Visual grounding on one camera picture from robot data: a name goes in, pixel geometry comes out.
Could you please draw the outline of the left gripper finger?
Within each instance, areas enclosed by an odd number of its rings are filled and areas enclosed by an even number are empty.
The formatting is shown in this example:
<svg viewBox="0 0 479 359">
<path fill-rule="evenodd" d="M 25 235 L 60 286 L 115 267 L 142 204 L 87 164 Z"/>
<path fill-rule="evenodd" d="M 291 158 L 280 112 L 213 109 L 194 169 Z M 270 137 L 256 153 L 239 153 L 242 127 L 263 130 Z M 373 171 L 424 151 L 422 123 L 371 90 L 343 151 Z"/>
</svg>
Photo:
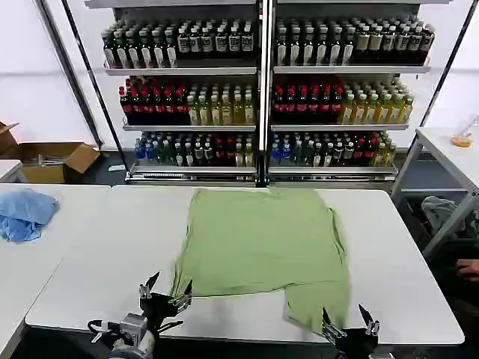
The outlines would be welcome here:
<svg viewBox="0 0 479 359">
<path fill-rule="evenodd" d="M 139 285 L 139 295 L 140 299 L 150 299 L 153 297 L 152 289 L 160 276 L 160 271 L 155 273 L 153 276 L 149 277 L 145 283 Z"/>
<path fill-rule="evenodd" d="M 168 304 L 177 312 L 181 313 L 192 303 L 192 280 L 188 282 L 184 292 L 168 301 Z"/>
</svg>

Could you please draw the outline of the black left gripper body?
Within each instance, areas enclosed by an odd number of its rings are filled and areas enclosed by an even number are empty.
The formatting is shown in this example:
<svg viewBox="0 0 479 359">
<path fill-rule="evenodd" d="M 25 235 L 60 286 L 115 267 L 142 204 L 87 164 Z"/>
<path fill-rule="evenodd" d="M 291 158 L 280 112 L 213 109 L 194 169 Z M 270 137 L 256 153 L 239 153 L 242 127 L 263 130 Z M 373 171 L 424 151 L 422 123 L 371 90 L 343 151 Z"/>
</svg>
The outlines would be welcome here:
<svg viewBox="0 0 479 359">
<path fill-rule="evenodd" d="M 173 318 L 178 314 L 178 308 L 169 301 L 172 297 L 153 293 L 149 298 L 140 298 L 142 316 L 147 319 L 147 329 L 155 331 L 160 328 L 166 318 Z"/>
</svg>

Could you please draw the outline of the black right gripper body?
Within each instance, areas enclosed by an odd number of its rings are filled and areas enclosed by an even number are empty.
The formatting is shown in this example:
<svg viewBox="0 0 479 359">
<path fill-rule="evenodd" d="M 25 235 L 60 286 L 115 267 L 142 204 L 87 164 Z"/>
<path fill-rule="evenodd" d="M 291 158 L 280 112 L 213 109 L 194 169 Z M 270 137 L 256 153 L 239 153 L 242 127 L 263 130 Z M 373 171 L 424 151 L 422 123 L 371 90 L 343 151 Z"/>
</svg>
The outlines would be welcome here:
<svg viewBox="0 0 479 359">
<path fill-rule="evenodd" d="M 379 331 L 349 328 L 340 331 L 334 340 L 335 358 L 393 358 L 390 352 L 378 352 Z"/>
</svg>

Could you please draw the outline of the person's hand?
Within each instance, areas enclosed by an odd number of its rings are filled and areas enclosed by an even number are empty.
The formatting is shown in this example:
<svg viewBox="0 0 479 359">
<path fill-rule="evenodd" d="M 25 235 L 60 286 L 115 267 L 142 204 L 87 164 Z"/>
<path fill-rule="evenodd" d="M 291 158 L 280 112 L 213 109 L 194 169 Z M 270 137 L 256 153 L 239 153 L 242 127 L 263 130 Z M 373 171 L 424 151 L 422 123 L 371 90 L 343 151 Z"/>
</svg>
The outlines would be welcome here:
<svg viewBox="0 0 479 359">
<path fill-rule="evenodd" d="M 459 259 L 456 262 L 457 274 L 469 281 L 478 282 L 479 259 Z"/>
</svg>

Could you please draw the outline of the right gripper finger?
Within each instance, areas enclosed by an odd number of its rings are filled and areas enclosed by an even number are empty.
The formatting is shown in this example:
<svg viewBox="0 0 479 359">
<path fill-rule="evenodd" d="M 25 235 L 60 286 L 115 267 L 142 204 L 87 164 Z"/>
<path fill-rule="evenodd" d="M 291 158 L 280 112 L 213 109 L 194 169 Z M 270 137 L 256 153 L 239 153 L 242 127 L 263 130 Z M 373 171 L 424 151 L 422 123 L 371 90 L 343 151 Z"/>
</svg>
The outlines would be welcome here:
<svg viewBox="0 0 479 359">
<path fill-rule="evenodd" d="M 347 334 L 339 329 L 329 318 L 327 310 L 323 308 L 323 336 L 330 342 L 335 343 L 347 337 Z"/>
<path fill-rule="evenodd" d="M 379 321 L 374 320 L 372 315 L 368 310 L 366 310 L 361 304 L 358 305 L 361 317 L 364 320 L 366 325 L 365 334 L 366 335 L 378 335 L 379 334 Z"/>
</svg>

